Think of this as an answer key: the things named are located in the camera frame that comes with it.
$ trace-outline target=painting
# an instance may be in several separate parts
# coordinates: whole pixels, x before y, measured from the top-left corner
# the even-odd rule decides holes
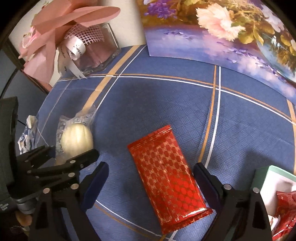
[[[137,0],[150,56],[219,65],[296,104],[296,42],[260,0]]]

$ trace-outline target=red package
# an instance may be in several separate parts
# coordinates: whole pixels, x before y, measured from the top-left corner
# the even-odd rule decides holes
[[[280,216],[281,220],[274,231],[273,241],[288,235],[296,222],[296,191],[290,193],[277,191],[276,195],[278,207],[275,216]]]
[[[128,145],[163,234],[210,215],[174,137],[165,126]]]

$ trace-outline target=white flower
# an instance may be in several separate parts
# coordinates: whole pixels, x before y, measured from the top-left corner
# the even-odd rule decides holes
[[[214,3],[206,9],[196,9],[198,24],[206,28],[209,33],[219,39],[233,41],[238,37],[240,31],[245,30],[243,26],[232,27],[229,12],[225,7]]]
[[[271,26],[274,28],[275,31],[278,33],[281,32],[281,30],[284,30],[284,24],[283,22],[274,15],[274,13],[265,5],[262,6],[262,13],[267,18],[266,21],[271,24]]]
[[[148,5],[149,3],[151,3],[153,0],[144,0],[144,5]]]
[[[295,40],[291,40],[291,45],[292,45],[292,48],[296,51],[296,42]]]

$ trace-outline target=painted purple flower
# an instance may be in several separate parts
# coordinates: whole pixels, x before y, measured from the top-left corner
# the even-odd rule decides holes
[[[167,19],[168,17],[176,18],[176,10],[170,9],[171,5],[168,4],[169,0],[157,0],[157,2],[151,2],[148,5],[147,12],[145,16],[156,15],[158,18]]]

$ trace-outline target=bouquet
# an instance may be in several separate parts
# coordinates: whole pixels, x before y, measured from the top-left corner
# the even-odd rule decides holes
[[[89,43],[104,41],[99,24],[120,13],[118,7],[95,6],[96,3],[96,0],[53,0],[43,7],[33,18],[31,30],[20,44],[19,58],[27,57],[24,72],[49,83],[59,49],[60,74],[70,70],[78,78],[84,77],[73,60],[77,61],[87,51]],[[94,36],[86,39],[81,35],[88,32]]]

